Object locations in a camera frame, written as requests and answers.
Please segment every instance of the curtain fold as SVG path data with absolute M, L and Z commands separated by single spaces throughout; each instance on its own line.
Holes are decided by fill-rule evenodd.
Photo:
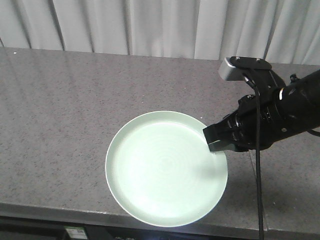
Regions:
M 0 46 L 320 65 L 319 0 L 1 0 Z

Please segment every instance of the plate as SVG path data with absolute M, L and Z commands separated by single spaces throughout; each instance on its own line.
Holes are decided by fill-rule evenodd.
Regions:
M 178 227 L 208 214 L 226 188 L 223 151 L 209 151 L 199 120 L 154 111 L 125 124 L 111 141 L 105 175 L 118 204 L 134 218 Z

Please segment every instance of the ceramic plate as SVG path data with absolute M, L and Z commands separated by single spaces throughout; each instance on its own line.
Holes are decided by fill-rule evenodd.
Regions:
M 159 227 L 199 220 L 218 203 L 228 168 L 211 153 L 197 119 L 174 111 L 143 114 L 124 125 L 105 158 L 105 175 L 119 205 Z

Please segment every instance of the sticker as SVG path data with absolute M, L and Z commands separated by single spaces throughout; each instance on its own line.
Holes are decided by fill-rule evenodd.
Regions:
M 64 226 L 71 239 L 88 239 L 85 228 L 77 226 Z

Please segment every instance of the granite countertop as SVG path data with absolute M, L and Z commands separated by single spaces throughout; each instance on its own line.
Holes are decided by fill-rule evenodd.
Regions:
M 170 110 L 216 123 L 251 93 L 220 61 L 0 47 L 0 215 L 258 238 L 254 152 L 226 151 L 228 182 L 199 221 L 153 227 L 129 216 L 105 179 L 113 136 L 141 114 Z M 319 66 L 273 64 L 282 78 Z M 261 153 L 267 239 L 320 238 L 320 139 L 307 133 Z

